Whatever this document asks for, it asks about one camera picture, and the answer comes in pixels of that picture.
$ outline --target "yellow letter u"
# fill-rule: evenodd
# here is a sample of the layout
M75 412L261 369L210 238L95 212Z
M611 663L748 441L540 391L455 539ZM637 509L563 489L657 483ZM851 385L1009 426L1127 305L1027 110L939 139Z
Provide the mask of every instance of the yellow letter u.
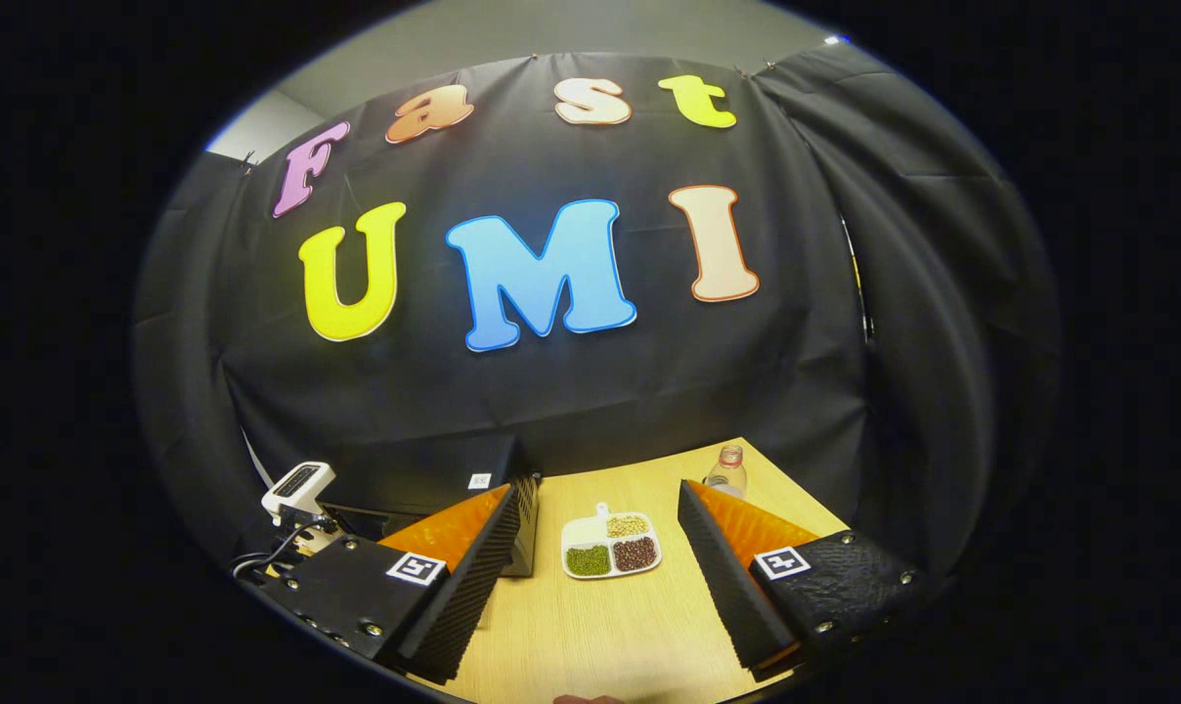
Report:
M403 203L386 203L357 220L366 237L368 285L364 298L344 306L339 300L335 258L344 228L332 227L309 236L299 248L304 262L304 302L317 334L334 343L364 338L384 324L394 307L394 223L406 213Z

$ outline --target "white plate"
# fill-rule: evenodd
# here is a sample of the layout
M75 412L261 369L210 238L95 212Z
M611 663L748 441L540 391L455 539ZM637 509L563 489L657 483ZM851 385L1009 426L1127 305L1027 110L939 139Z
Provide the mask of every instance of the white plate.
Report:
M647 521L647 532L640 532L635 535L622 535L621 537L608 537L608 520L609 519L625 519L625 517L640 517ZM629 542L632 540L652 539L652 545L655 547L655 559L652 560L652 565L646 567L639 567L637 571L619 571L616 568L616 554L613 553L613 545L619 542ZM569 571L568 565L568 553L569 548L578 549L589 549L596 547L596 545L602 545L602 547L608 548L608 566L609 569L602 575L576 575L573 571ZM560 532L560 566L565 567L565 574L573 579L606 579L616 578L621 575L637 575L640 572L646 572L653 569L657 565L661 563L661 541L655 535L655 527L652 521L644 514L629 511L622 514L613 514L608 511L608 504L600 501L595 503L595 515L586 519L574 519L573 521L565 524L565 529Z

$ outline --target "table surface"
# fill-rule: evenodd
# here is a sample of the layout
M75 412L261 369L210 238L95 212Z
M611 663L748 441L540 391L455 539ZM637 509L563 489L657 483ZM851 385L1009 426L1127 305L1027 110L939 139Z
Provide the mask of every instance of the table surface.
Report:
M790 677L756 683L739 667L699 565L677 522L679 481L699 481L720 445L742 445L746 500L826 536L847 526L742 437L647 463L542 478L536 563L501 578L457 678L435 690L483 704L549 703L608 695L627 704L723 702ZM576 580L560 567L565 522L639 511L652 521L661 563L611 579Z

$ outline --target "white device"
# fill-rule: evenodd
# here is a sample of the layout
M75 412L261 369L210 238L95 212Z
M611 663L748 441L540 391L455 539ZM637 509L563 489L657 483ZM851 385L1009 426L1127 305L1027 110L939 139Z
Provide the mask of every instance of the white device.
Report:
M260 504L265 507L265 511L269 511L269 516L273 516L274 526L281 526L279 508L282 504L314 516L326 516L326 510L317 502L317 496L332 481L334 481L334 469L331 469L326 463L295 464L295 469L287 472L287 476L281 477L278 484L265 493L265 497L260 498ZM344 534L344 530L326 532L321 526L314 526L308 529L308 533L313 535L313 540L304 540L304 536L299 536L295 539L295 547L317 553L318 549L325 548Z

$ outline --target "small label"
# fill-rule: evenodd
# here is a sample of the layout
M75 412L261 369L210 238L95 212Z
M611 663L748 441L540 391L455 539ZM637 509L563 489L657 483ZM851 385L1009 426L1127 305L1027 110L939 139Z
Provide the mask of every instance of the small label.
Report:
M426 558L416 553L404 553L404 556L399 558L399 561L394 562L386 571L386 574L404 581L419 584L422 587L429 587L444 565L446 562L443 560L435 560L435 558Z
M813 566L804 558L801 558L795 548L770 549L768 553L756 555L756 562L761 569L764 569L764 574L769 575L770 581L813 569Z

